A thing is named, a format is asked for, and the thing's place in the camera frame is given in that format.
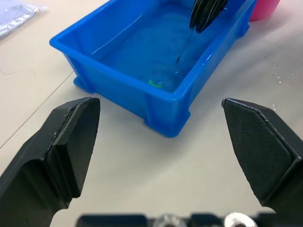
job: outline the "water in tray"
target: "water in tray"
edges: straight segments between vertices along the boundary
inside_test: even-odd
[[[194,32],[176,64],[188,36],[191,9],[176,4],[160,6],[109,55],[103,64],[159,89],[174,92],[195,65],[215,33]]]

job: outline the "green object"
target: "green object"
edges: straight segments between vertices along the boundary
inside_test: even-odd
[[[151,80],[148,81],[148,84],[149,85],[152,85],[153,87],[156,87],[156,88],[162,88],[163,84],[155,84],[154,82],[152,82]]]

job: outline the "table surface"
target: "table surface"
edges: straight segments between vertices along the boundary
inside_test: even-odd
[[[0,174],[52,109],[89,96],[49,46],[52,36],[105,0],[31,0],[48,11],[0,40]],[[262,208],[234,155],[221,108],[224,97],[276,110],[303,138],[302,0],[282,0],[275,14],[251,23],[190,107],[180,135],[167,139],[143,120],[101,99],[98,135],[82,196],[59,211],[53,227],[83,213],[172,212],[254,215]]]

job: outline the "black tongs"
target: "black tongs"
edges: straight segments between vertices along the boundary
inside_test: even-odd
[[[190,17],[190,29],[203,32],[224,10],[228,0],[195,0]]]

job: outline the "blue plastic tray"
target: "blue plastic tray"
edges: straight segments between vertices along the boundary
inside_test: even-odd
[[[51,39],[75,70],[74,83],[175,137],[189,107],[237,38],[257,0],[229,0],[201,34],[190,35],[194,0],[111,0]]]

